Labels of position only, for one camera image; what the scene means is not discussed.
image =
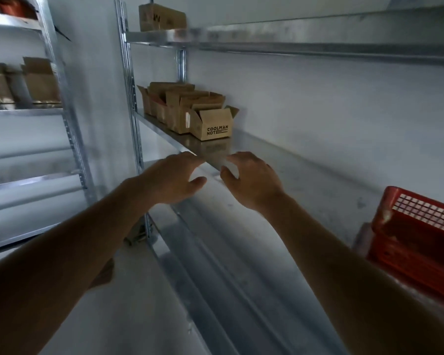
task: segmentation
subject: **hand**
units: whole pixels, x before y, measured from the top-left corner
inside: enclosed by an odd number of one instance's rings
[[[159,160],[141,175],[127,179],[122,185],[148,209],[158,203],[181,202],[206,183],[205,177],[189,181],[194,170],[204,162],[203,158],[190,152],[171,155]]]
[[[221,178],[235,199],[247,208],[261,213],[273,199],[284,195],[283,186],[273,169],[251,152],[237,152],[227,160],[239,169],[235,178],[227,167],[222,167]]]

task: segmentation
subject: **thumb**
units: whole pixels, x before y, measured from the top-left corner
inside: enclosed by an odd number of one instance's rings
[[[189,194],[193,195],[195,192],[201,189],[206,182],[207,182],[206,177],[197,177],[192,181],[190,181],[187,185]]]
[[[235,178],[230,169],[225,166],[222,166],[221,168],[221,179],[231,192],[235,190],[237,182],[239,181],[237,178]]]

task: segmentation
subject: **grid pattern on crate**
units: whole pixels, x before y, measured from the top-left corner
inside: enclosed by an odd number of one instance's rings
[[[431,203],[402,194],[396,200],[393,210],[424,221],[444,231],[444,209]]]

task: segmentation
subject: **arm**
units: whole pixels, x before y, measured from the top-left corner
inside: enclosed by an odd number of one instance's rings
[[[308,215],[269,165],[249,152],[227,159],[240,174],[222,169],[228,189],[277,231],[352,355],[444,355],[444,324]]]
[[[139,218],[202,188],[204,177],[188,181],[202,162],[188,152],[160,160],[2,259],[0,354],[37,354]]]

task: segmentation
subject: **red plastic crate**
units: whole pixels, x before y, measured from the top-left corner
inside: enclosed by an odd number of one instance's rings
[[[444,296],[444,204],[387,187],[372,222],[373,260]]]

